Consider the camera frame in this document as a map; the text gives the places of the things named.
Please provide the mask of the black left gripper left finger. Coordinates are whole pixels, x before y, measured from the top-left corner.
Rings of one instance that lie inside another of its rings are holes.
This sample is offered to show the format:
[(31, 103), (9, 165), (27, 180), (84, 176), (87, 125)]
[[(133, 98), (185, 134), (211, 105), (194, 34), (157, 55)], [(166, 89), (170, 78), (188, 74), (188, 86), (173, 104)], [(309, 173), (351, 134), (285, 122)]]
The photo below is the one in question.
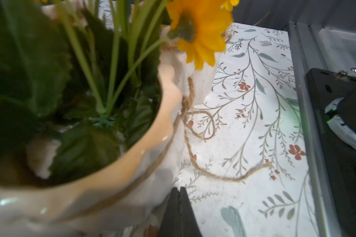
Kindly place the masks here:
[(179, 237), (181, 234), (180, 192), (171, 190), (165, 213), (161, 222), (159, 237)]

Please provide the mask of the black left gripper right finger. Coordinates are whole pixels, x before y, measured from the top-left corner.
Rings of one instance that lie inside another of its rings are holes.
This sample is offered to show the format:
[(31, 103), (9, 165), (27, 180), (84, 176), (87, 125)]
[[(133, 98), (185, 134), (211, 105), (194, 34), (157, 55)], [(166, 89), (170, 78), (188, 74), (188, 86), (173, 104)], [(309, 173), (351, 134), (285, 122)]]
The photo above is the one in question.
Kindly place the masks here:
[(180, 237), (202, 237), (185, 187), (179, 193)]

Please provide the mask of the sunflower pot back row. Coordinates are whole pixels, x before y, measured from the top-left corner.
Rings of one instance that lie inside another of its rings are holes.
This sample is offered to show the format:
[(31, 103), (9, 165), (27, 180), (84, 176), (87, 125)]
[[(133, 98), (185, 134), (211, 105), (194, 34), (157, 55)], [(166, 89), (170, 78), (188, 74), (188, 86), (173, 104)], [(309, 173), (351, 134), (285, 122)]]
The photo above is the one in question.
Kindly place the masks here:
[(0, 237), (130, 237), (238, 1), (0, 1)]

